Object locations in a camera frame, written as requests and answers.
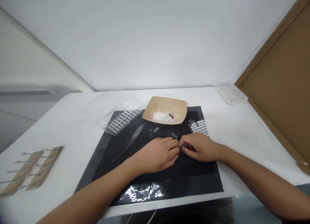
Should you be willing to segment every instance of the cardboard box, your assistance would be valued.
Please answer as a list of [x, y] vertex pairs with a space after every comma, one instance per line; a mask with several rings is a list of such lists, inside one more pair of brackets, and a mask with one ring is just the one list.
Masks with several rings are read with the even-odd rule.
[[310, 175], [310, 0], [298, 0], [235, 85]]

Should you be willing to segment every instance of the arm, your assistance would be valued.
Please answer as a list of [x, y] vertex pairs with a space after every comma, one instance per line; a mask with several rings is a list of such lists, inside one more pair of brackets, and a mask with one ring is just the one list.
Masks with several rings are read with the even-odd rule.
[[216, 143], [201, 133], [180, 140], [187, 156], [198, 161], [220, 161], [230, 167], [273, 214], [290, 219], [310, 219], [310, 197], [264, 166]]
[[172, 137], [156, 138], [42, 218], [42, 223], [97, 223], [113, 199], [137, 176], [172, 166], [180, 152]]

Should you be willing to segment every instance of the white plastic container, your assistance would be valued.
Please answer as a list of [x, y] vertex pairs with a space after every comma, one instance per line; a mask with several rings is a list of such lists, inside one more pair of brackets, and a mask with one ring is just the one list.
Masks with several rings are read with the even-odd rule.
[[228, 105], [233, 105], [248, 100], [248, 97], [231, 82], [220, 82], [214, 84], [214, 87], [217, 93]]

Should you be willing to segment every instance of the hand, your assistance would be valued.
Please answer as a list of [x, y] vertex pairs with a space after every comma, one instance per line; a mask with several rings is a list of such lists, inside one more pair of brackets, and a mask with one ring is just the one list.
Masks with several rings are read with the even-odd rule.
[[130, 159], [140, 174], [158, 172], [171, 167], [179, 156], [178, 140], [155, 138]]
[[179, 147], [189, 157], [202, 162], [220, 161], [226, 146], [216, 143], [202, 133], [183, 135]]

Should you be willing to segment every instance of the wooden nail holder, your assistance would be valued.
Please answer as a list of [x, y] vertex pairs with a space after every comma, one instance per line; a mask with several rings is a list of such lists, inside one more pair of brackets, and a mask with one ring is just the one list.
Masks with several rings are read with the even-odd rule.
[[[52, 169], [55, 161], [57, 160], [63, 148], [64, 148], [63, 146], [58, 146], [52, 149], [52, 151], [49, 153], [49, 155], [47, 156], [46, 160], [43, 163], [43, 165], [46, 166], [40, 167], [39, 171], [36, 173], [37, 175], [34, 176], [30, 184], [27, 186], [26, 191], [36, 189], [43, 184], [45, 178]], [[37, 151], [34, 152], [33, 155], [29, 157], [29, 159], [27, 160], [28, 162], [22, 166], [22, 168], [20, 169], [21, 171], [18, 172], [12, 179], [12, 181], [15, 182], [9, 183], [5, 187], [5, 189], [0, 193], [0, 199], [7, 196], [11, 196], [18, 190], [18, 188], [23, 184], [26, 176], [32, 171], [33, 167], [39, 161], [43, 153], [44, 153], [43, 150]]]

